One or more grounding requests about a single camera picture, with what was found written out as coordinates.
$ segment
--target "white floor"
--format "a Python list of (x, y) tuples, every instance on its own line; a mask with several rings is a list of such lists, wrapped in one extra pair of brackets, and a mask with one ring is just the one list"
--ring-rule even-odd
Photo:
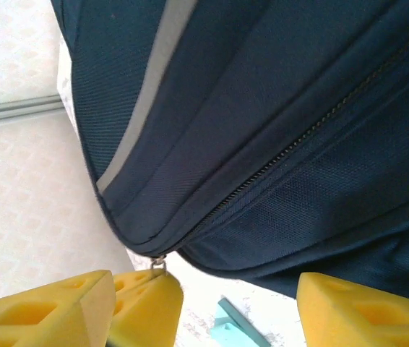
[[(135, 269), (145, 269), (149, 260), (129, 252)], [(176, 253), (166, 257), (168, 271), (184, 290), (176, 347), (219, 347), (210, 329), (219, 300), (225, 296), (274, 347), (305, 347), (296, 301), (241, 280), (206, 275)]]
[(64, 112), (0, 123), (0, 297), (91, 270), (130, 271)]

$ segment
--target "zipper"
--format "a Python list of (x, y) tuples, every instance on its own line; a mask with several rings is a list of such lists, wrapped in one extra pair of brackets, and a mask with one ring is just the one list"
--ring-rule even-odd
[(321, 129), (325, 124), (334, 119), (339, 111), (352, 101), (356, 96), (364, 92), (368, 86), (375, 81), (379, 76), (386, 72), (390, 67), (392, 67), (400, 57), (404, 55), (409, 49), (409, 41), (398, 51), (392, 54), (388, 60), (381, 64), (377, 69), (375, 69), (371, 74), (368, 75), (356, 88), (354, 88), (350, 93), (348, 93), (339, 103), (336, 104), (329, 112), (323, 115), (315, 124), (311, 125), (300, 137), (289, 144), (281, 150), (274, 158), (269, 160), (264, 166), (262, 166), (256, 173), (249, 177), (245, 182), (240, 184), (235, 190), (233, 190), (224, 200), (222, 200), (216, 207), (214, 207), (200, 222), (198, 222), (192, 230), (190, 230), (181, 240), (179, 240), (174, 246), (161, 252), (162, 255), (159, 258), (153, 257), (152, 259), (164, 259), (168, 253), (174, 252), (181, 248), (185, 243), (190, 240), (197, 232), (204, 227), (218, 212), (220, 212), (225, 206), (230, 202), (234, 201), (237, 196), (245, 191), (249, 186), (251, 186), (255, 181), (263, 177), (273, 166), (278, 164), (283, 158), (290, 155), (302, 142), (308, 140), (312, 135), (316, 134), (319, 129)]

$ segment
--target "gray reflective strip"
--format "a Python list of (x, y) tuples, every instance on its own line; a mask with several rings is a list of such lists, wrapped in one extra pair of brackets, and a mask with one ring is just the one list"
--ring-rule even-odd
[(103, 192), (116, 177), (137, 142), (160, 87), (166, 67), (196, 3), (197, 0), (168, 0), (166, 2), (148, 61), (144, 82), (132, 112), (131, 120), (113, 159), (111, 159), (110, 165), (97, 181), (97, 188), (100, 192)]

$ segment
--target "yellow foam block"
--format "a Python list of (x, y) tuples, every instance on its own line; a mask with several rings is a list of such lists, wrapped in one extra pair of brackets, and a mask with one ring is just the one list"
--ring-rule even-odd
[(184, 294), (163, 270), (146, 270), (114, 278), (116, 307), (108, 346), (172, 347)]
[(296, 298), (308, 347), (409, 347), (409, 299), (319, 273)]
[(102, 347), (115, 307), (100, 270), (0, 299), (0, 347)]

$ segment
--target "nylon fabric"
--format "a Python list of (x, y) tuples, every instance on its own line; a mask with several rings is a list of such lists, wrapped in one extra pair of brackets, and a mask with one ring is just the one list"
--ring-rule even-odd
[(132, 112), (132, 117), (110, 165), (108, 165), (103, 175), (97, 181), (97, 187), (101, 192), (105, 190), (119, 173), (138, 140), (165, 69), (196, 3), (197, 0), (168, 0), (166, 2), (160, 27), (148, 61), (142, 89)]
[[(209, 0), (198, 3), (137, 144), (118, 176), (103, 192), (118, 228), (125, 232), (124, 237), (130, 243), (142, 243), (156, 234), (158, 230), (150, 224), (164, 222), (164, 216), (176, 208), (177, 202), (195, 184), (198, 173), (184, 165), (191, 160), (187, 154), (191, 154), (193, 147), (188, 146), (181, 162), (167, 168), (170, 170), (167, 179), (148, 184), (146, 189), (155, 190), (153, 196), (140, 193), (150, 175), (157, 171), (158, 164), (174, 149), (181, 133), (193, 122), (195, 113), (207, 100), (239, 45), (264, 13), (267, 2)], [(203, 147), (194, 148), (201, 152)], [(136, 197), (141, 199), (141, 205), (136, 203), (133, 208), (126, 208)], [(155, 209), (151, 218), (129, 219), (131, 213), (151, 208)]]
[[(380, 106), (366, 108), (373, 110), (369, 119), (342, 129), (333, 143), (325, 143), (266, 193), (243, 196), (180, 253), (209, 273), (238, 273), (291, 296), (296, 276), (314, 268), (409, 297), (409, 208), (402, 209), (409, 204), (409, 76), (397, 86), (403, 88), (400, 93), (394, 88), (379, 98)], [(369, 94), (376, 95), (375, 90)], [(387, 214), (386, 223), (380, 223)], [(379, 238), (387, 241), (374, 241)], [(337, 242), (333, 248), (330, 240)], [(398, 244), (399, 251), (390, 244)], [(309, 261), (312, 247), (316, 252)]]
[(51, 0), (60, 31), (63, 34), (70, 56), (73, 54), (76, 42), (79, 15), (83, 0)]
[(85, 0), (72, 54), (78, 130), (95, 179), (134, 110), (165, 1)]
[[(202, 13), (202, 4), (195, 14)], [(247, 6), (253, 7), (253, 1)], [(361, 3), (358, 14), (350, 3), (339, 0), (318, 6), (307, 1), (273, 1), (206, 94), (200, 92), (199, 86), (207, 76), (183, 66), (192, 69), (199, 67), (200, 62), (209, 64), (209, 54), (214, 51), (207, 55), (192, 51), (194, 43), (202, 46), (203, 42), (192, 35), (189, 26), (141, 137), (111, 187), (103, 193), (129, 242), (141, 244), (159, 234), (178, 207), (386, 6), (389, 1)], [(240, 15), (246, 14), (242, 3), (238, 3), (238, 8)], [(340, 15), (331, 18), (332, 11)], [(298, 22), (305, 25), (298, 28), (297, 35), (281, 35)], [(201, 26), (195, 30), (203, 31)], [(177, 64), (184, 52), (193, 62)], [(294, 119), (285, 120), (287, 124), (291, 121)], [(304, 119), (296, 122), (305, 127), (309, 124)], [(136, 218), (151, 209), (156, 212), (153, 218)]]
[[(383, 11), (381, 17), (376, 17), (363, 35), (354, 40), (318, 79), (303, 89), (289, 105), (278, 110), (266, 127), (258, 131), (254, 138), (246, 142), (211, 177), (205, 179), (157, 236), (143, 244), (131, 244), (131, 247), (149, 256), (175, 249), (177, 243), (189, 238), (190, 230), (239, 184), (276, 153), (291, 145), (296, 137), (321, 119), (351, 90), (367, 80), (392, 54), (406, 47), (408, 42), (409, 1), (399, 1)], [(347, 124), (348, 119), (340, 119), (339, 127)], [(315, 147), (318, 138), (311, 138), (302, 147)], [(288, 160), (285, 165), (295, 163)], [(260, 181), (269, 181), (273, 176), (264, 175)], [(259, 194), (257, 187), (251, 187), (250, 191), (254, 192), (253, 198)]]

